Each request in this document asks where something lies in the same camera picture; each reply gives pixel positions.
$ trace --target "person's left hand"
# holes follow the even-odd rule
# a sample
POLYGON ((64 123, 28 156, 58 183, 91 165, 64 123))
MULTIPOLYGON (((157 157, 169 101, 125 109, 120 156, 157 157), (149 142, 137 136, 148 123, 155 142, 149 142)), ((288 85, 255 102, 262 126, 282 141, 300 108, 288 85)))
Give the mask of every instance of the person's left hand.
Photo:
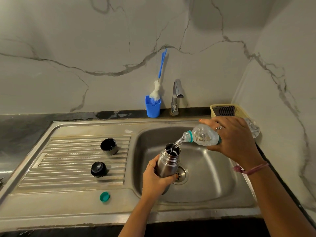
POLYGON ((159 178, 155 174, 155 166, 158 159, 159 155, 150 160, 146 170, 144 171, 142 199, 156 201, 164 192, 165 188, 172 182, 174 182, 177 178, 176 174, 168 176, 166 178, 159 178))

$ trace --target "faucet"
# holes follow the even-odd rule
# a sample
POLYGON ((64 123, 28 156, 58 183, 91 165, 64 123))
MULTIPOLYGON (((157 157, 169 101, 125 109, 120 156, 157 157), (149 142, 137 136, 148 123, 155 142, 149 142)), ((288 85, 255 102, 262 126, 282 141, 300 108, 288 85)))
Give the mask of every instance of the faucet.
POLYGON ((178 98, 183 98, 183 89, 180 79, 175 79, 173 83, 172 101, 171 101, 171 115, 176 116, 178 111, 178 98))

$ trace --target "pink bracelet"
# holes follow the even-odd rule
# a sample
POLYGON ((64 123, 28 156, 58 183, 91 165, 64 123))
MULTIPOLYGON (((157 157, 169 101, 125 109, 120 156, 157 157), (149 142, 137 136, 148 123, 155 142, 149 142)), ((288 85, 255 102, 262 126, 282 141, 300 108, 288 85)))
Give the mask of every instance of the pink bracelet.
POLYGON ((246 175, 252 175, 253 173, 257 172, 258 170, 262 169, 263 167, 268 166, 269 163, 265 161, 265 163, 258 165, 256 167, 253 167, 251 170, 244 171, 243 168, 240 165, 234 166, 234 171, 240 172, 246 175))

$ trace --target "blue brush holder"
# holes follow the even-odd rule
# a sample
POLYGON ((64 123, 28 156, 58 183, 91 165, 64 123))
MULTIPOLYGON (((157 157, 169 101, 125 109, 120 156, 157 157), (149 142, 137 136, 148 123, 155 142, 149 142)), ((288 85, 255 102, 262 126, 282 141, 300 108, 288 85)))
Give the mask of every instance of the blue brush holder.
POLYGON ((158 101, 153 101, 149 98, 149 96, 145 97, 145 105, 146 105, 146 111, 147 115, 150 118, 156 118, 160 114, 160 104, 161 99, 158 101))

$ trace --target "clear plastic water bottle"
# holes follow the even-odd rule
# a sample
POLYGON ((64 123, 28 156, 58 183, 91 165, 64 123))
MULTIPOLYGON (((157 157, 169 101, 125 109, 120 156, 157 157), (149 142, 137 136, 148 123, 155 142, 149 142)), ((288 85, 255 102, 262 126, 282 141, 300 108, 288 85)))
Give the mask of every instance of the clear plastic water bottle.
POLYGON ((195 142, 199 145, 210 146, 217 145, 221 142, 221 137, 211 127, 205 124, 199 124, 192 131, 186 131, 182 137, 177 140, 171 150, 179 147, 185 142, 195 142))

